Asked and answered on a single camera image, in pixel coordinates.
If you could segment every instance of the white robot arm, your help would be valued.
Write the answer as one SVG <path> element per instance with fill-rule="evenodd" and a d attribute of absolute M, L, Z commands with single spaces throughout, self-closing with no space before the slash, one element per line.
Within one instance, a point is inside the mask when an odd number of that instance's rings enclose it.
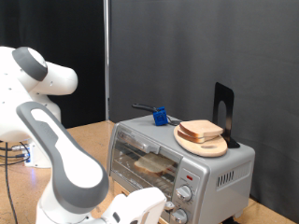
<path fill-rule="evenodd" d="M 18 74 L 18 77 L 22 78 L 24 85 L 27 87 L 31 98 L 35 102 L 44 105 L 61 122 L 61 110 L 59 106 L 49 99 L 48 95 L 67 95 L 73 93 L 78 85 L 78 77 L 75 71 L 55 63 L 45 62 L 39 53 L 28 48 L 15 50 L 13 48 L 0 47 L 0 58 L 1 70 L 5 73 L 13 71 L 14 74 Z M 31 78 L 24 79 L 24 71 L 16 69 L 18 66 L 23 66 L 30 73 L 33 68 L 29 67 L 28 64 L 34 66 L 34 62 L 30 61 L 30 58 L 34 58 L 40 65 L 44 66 L 44 68 L 36 68 L 36 71 L 47 71 L 45 77 L 36 77 L 37 84 Z M 32 139 L 28 139 L 27 141 L 31 159 L 26 161 L 25 165 L 36 168 L 50 168 L 50 160 L 44 156 L 41 149 Z"/>
<path fill-rule="evenodd" d="M 156 188 L 118 196 L 103 218 L 91 218 L 90 212 L 107 196 L 107 173 L 45 106 L 32 100 L 28 91 L 44 80 L 47 64 L 36 51 L 30 55 L 31 50 L 22 51 L 7 55 L 14 58 L 14 68 L 0 70 L 0 139 L 11 142 L 31 137 L 50 159 L 51 178 L 37 205 L 36 224 L 157 223 L 165 197 Z"/>

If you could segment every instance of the black handle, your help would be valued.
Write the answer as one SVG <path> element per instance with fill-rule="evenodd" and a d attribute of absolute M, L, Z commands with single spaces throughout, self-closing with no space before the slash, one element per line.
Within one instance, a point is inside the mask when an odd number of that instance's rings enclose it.
<path fill-rule="evenodd" d="M 140 104 L 133 104 L 132 108 L 147 110 L 149 112 L 158 112 L 159 110 L 156 107 L 150 105 L 140 105 Z"/>

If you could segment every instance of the toaster oven knob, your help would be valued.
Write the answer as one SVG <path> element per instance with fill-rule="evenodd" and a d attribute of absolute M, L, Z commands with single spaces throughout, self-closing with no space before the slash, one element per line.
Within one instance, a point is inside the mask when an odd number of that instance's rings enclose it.
<path fill-rule="evenodd" d="M 191 199 L 192 193 L 188 186 L 183 186 L 179 189 L 176 189 L 177 196 L 183 201 L 187 202 Z"/>
<path fill-rule="evenodd" d="M 184 210 L 179 209 L 177 212 L 171 214 L 171 218 L 176 221 L 177 223 L 185 224 L 187 223 L 187 214 L 184 212 Z"/>

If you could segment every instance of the wooden plate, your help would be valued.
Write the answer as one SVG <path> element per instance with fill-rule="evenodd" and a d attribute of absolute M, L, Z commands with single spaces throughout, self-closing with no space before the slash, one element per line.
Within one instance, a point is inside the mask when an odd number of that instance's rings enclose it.
<path fill-rule="evenodd" d="M 205 143 L 194 143 L 178 136 L 177 126 L 174 130 L 174 136 L 178 143 L 186 150 L 202 157 L 219 157 L 226 153 L 227 144 L 225 140 L 219 135 L 215 139 L 206 141 Z"/>

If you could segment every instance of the toaster oven door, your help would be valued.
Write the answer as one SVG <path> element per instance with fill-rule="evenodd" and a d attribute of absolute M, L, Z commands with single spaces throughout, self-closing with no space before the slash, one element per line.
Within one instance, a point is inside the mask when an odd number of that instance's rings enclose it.
<path fill-rule="evenodd" d="M 130 192 L 157 187 L 172 202 L 181 157 L 145 136 L 120 127 L 113 141 L 112 177 Z M 168 213 L 164 212 L 162 217 L 169 222 Z"/>

